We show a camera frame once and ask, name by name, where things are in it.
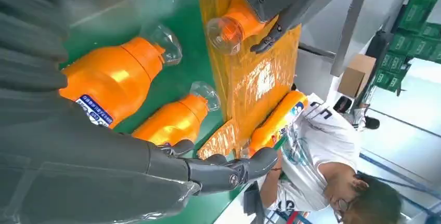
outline white t-shirt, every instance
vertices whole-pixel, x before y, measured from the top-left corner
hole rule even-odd
[[[285,179],[278,182],[277,200],[271,210],[317,211],[329,205],[323,196],[327,185],[320,164],[338,162],[354,169],[360,154],[360,135],[332,107],[315,94],[309,107],[288,128],[282,146]]]

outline bottle label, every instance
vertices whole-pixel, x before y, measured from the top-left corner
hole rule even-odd
[[[84,94],[75,102],[81,105],[93,124],[109,127],[113,123],[113,118],[89,95]]]
[[[298,102],[285,116],[286,123],[289,125],[290,123],[297,120],[297,118],[300,116],[300,113],[302,113],[305,106],[302,102]]]
[[[291,109],[291,111],[288,112],[288,114],[285,116],[285,120],[287,124],[277,133],[276,140],[273,140],[274,144],[276,144],[284,135],[286,135],[289,125],[297,120],[297,118],[300,116],[304,108],[305,106],[303,105],[303,103],[298,102]]]

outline stacked boxes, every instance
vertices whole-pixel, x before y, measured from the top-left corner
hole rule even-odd
[[[441,25],[427,22],[437,1],[409,1],[375,74],[374,83],[378,87],[395,92],[409,70],[408,61],[412,58],[441,64]]]
[[[410,0],[399,22],[399,28],[413,33],[420,33],[437,1]]]

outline plastic bottle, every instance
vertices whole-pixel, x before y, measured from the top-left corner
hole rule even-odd
[[[303,93],[293,90],[286,94],[265,122],[254,130],[246,153],[252,156],[263,147],[272,148],[286,131],[286,126],[295,121],[306,106],[308,99]]]
[[[240,43],[259,33],[266,25],[261,22],[246,0],[232,0],[227,13],[207,23],[207,35],[214,47],[227,55],[240,50]]]
[[[204,82],[194,82],[189,95],[164,105],[137,128],[132,136],[156,145],[169,143],[173,146],[184,139],[194,143],[208,112],[216,111],[219,107],[216,91]]]
[[[129,42],[98,48],[64,68],[68,86],[59,92],[81,105],[92,123],[113,128],[141,107],[163,66],[181,58],[168,28],[143,26]]]

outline orange plastic wrap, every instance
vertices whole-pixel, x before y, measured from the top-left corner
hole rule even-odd
[[[228,120],[198,150],[200,159],[207,159],[213,154],[228,155],[236,145],[236,124]]]
[[[222,16],[228,9],[230,0],[199,0],[202,21]],[[202,149],[204,153],[229,154],[233,148],[236,155],[249,141],[253,130],[259,126],[277,103],[290,90],[294,79],[297,48],[301,27],[289,31],[274,47],[260,55],[250,52],[252,45],[267,35],[276,19],[256,36],[242,42],[241,50],[234,56],[225,56],[217,51],[209,41],[207,47],[216,89],[219,93],[225,120],[233,120],[234,140],[228,146],[208,141]]]

